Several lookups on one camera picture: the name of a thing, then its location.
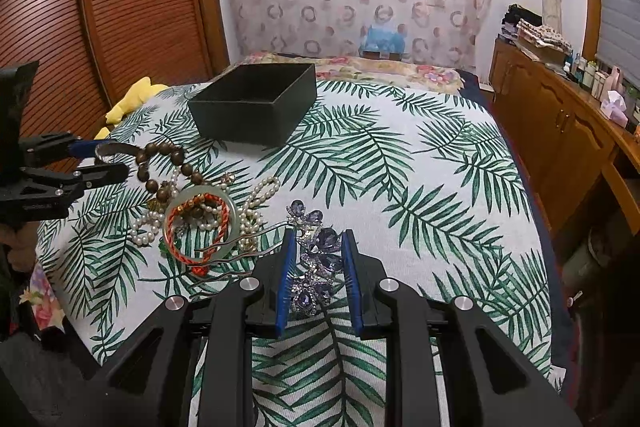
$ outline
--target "bed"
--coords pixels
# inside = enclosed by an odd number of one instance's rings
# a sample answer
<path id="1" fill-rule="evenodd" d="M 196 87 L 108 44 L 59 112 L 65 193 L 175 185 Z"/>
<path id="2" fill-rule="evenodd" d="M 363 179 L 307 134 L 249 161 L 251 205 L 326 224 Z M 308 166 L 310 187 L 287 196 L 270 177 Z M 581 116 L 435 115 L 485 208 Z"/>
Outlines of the bed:
<path id="1" fill-rule="evenodd" d="M 245 63 L 306 60 L 270 54 Z M 277 175 L 281 189 L 264 206 L 276 223 L 292 200 L 318 208 L 336 230 L 353 229 L 362 253 L 423 295 L 470 295 L 558 392 L 570 367 L 571 321 L 548 233 L 517 158 L 463 71 L 338 58 L 315 60 L 318 100 L 282 149 L 202 139 L 187 101 L 206 84 L 172 87 L 132 113 L 111 134 L 140 146 L 181 144 L 205 179 L 235 175 L 229 192 L 244 200 L 257 178 Z M 162 242 L 126 239 L 148 200 L 132 175 L 123 186 L 88 191 L 64 221 L 40 227 L 39 260 L 79 338 L 102 363 L 169 295 L 197 298 L 225 282 L 196 279 Z M 155 156 L 150 171 L 168 178 Z M 262 236 L 261 248 L 283 229 Z M 186 235 L 183 251 L 208 237 Z M 250 269 L 242 260 L 224 270 Z M 344 288 L 321 314 L 290 321 L 277 342 L 255 340 L 258 425 L 382 425 L 385 346 L 353 336 Z M 434 346 L 425 349 L 435 350 Z M 434 352 L 436 368 L 438 356 Z M 193 386 L 196 418 L 202 360 Z M 442 378 L 438 389 L 448 425 Z"/>

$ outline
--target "silver screw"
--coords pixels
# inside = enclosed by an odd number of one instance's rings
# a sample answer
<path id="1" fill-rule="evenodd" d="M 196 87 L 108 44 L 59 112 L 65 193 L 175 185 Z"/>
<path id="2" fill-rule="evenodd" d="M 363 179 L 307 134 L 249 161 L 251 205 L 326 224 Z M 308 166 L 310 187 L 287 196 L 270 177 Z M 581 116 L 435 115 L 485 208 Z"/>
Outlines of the silver screw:
<path id="1" fill-rule="evenodd" d="M 456 305 L 456 308 L 465 312 L 474 307 L 474 302 L 469 297 L 463 295 L 453 299 L 453 304 Z"/>
<path id="2" fill-rule="evenodd" d="M 394 292 L 400 287 L 398 281 L 395 279 L 383 279 L 378 284 L 385 292 Z"/>
<path id="3" fill-rule="evenodd" d="M 245 277 L 240 281 L 240 287 L 247 291 L 255 290 L 259 285 L 260 281 L 255 277 Z"/>
<path id="4" fill-rule="evenodd" d="M 164 307 L 169 311 L 175 312 L 184 306 L 184 297 L 180 295 L 172 295 L 164 301 Z"/>

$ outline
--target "open black box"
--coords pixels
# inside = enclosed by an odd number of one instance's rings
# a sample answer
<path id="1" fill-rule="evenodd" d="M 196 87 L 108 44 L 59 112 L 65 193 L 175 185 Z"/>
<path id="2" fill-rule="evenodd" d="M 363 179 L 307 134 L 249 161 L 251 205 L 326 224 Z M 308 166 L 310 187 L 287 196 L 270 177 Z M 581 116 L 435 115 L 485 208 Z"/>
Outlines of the open black box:
<path id="1" fill-rule="evenodd" d="M 314 64 L 246 64 L 194 96 L 189 110 L 202 137 L 278 147 L 317 96 Z"/>

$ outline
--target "wooden cabinet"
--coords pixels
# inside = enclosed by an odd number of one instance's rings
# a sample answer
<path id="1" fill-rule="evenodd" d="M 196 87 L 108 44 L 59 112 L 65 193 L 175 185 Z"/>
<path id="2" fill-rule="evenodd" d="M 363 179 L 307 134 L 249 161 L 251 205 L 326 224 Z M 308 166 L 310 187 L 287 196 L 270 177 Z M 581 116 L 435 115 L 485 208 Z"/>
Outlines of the wooden cabinet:
<path id="1" fill-rule="evenodd" d="M 494 117 L 522 159 L 555 234 L 600 176 L 614 139 L 577 86 L 501 41 L 494 63 Z"/>

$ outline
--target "red braided bracelet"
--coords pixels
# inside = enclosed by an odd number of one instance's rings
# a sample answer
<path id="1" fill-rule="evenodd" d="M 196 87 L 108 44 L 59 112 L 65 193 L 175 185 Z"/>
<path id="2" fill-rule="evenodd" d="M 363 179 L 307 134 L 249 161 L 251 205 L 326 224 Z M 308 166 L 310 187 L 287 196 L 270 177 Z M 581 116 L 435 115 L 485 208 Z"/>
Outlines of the red braided bracelet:
<path id="1" fill-rule="evenodd" d="M 207 248 L 204 255 L 202 256 L 201 261 L 194 261 L 193 259 L 188 259 L 183 256 L 180 251 L 177 249 L 174 243 L 174 219 L 180 216 L 184 212 L 189 212 L 195 205 L 207 203 L 207 204 L 215 204 L 216 206 L 222 207 L 222 212 L 220 214 L 220 225 L 218 227 L 218 235 L 213 240 L 211 247 Z M 229 226 L 229 207 L 225 203 L 222 198 L 215 196 L 214 194 L 198 194 L 191 200 L 185 201 L 183 204 L 179 204 L 172 211 L 171 214 L 167 217 L 167 234 L 166 234 L 166 247 L 167 250 L 173 255 L 178 261 L 186 264 L 190 267 L 191 272 L 198 277 L 204 277 L 209 272 L 208 266 L 202 266 L 203 263 L 206 263 L 211 258 L 211 255 L 218 249 L 215 247 L 216 243 L 220 242 L 226 235 Z"/>

